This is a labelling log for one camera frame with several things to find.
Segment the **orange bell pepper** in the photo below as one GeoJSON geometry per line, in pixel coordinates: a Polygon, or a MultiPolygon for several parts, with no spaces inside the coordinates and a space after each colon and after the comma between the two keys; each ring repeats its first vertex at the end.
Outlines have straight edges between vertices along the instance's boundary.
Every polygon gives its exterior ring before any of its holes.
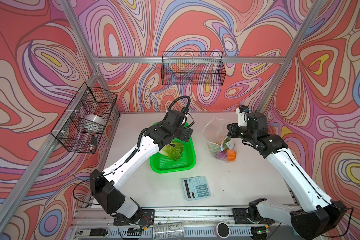
{"type": "Polygon", "coordinates": [[[237,157],[237,152],[235,150],[227,149],[226,153],[227,153],[227,160],[230,162],[234,161],[237,157]]]}

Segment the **clear zip top bag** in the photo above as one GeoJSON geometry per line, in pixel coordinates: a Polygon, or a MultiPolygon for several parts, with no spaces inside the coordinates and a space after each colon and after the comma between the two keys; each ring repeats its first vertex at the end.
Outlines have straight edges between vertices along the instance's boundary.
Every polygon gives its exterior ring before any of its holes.
{"type": "Polygon", "coordinates": [[[227,125],[229,123],[230,122],[228,120],[218,119],[214,117],[203,129],[204,140],[207,143],[207,147],[210,154],[214,158],[216,154],[218,154],[221,151],[227,151],[227,149],[236,151],[235,149],[236,142],[228,134],[227,125]]]}

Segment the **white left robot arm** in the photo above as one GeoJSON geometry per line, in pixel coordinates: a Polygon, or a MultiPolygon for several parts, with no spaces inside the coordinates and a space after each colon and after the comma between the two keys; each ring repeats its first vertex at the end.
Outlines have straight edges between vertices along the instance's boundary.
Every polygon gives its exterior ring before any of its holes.
{"type": "Polygon", "coordinates": [[[142,216],[141,207],[132,198],[126,197],[119,188],[142,163],[169,146],[175,139],[188,142],[193,129],[186,127],[189,108],[181,111],[167,110],[164,119],[143,129],[135,147],[110,167],[90,174],[90,193],[109,215],[120,214],[132,224],[142,216]]]}

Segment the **purple red onion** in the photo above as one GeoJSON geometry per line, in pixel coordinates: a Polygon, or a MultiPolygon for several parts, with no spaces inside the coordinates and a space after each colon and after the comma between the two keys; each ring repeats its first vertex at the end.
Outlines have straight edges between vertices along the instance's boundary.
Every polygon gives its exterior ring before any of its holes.
{"type": "Polygon", "coordinates": [[[227,152],[226,151],[221,151],[218,154],[215,155],[216,159],[219,160],[226,160],[227,159],[227,152]]]}

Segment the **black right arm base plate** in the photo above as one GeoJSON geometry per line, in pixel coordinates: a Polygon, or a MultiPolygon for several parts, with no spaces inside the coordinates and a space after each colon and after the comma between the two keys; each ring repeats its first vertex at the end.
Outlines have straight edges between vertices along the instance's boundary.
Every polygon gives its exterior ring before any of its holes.
{"type": "Polygon", "coordinates": [[[263,218],[254,207],[233,208],[230,217],[234,218],[235,224],[272,225],[274,220],[263,218]]]}

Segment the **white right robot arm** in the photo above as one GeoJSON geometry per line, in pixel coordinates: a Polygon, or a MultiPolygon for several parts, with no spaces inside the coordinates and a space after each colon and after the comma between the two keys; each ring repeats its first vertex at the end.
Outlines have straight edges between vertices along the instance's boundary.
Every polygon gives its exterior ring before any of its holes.
{"type": "Polygon", "coordinates": [[[279,135],[271,135],[267,117],[247,107],[236,109],[238,121],[227,125],[228,136],[241,139],[252,147],[280,173],[298,202],[296,206],[272,203],[266,198],[251,201],[247,219],[257,224],[275,220],[292,227],[305,240],[313,240],[333,230],[348,208],[342,201],[334,201],[306,173],[294,158],[286,142],[279,135]]]}

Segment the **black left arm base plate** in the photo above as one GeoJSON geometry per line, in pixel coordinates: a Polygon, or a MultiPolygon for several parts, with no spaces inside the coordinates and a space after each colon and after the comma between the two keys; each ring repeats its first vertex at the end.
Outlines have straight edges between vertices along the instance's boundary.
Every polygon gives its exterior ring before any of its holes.
{"type": "Polygon", "coordinates": [[[139,209],[131,218],[117,213],[114,219],[114,226],[150,226],[154,223],[154,209],[139,209]]]}

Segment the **green lettuce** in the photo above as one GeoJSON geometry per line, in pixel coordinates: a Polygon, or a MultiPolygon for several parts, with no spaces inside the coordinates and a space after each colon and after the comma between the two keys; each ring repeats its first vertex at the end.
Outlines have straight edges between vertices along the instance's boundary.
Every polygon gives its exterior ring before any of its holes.
{"type": "Polygon", "coordinates": [[[184,144],[182,142],[171,142],[164,146],[159,153],[170,160],[178,161],[183,156],[184,144]]]}

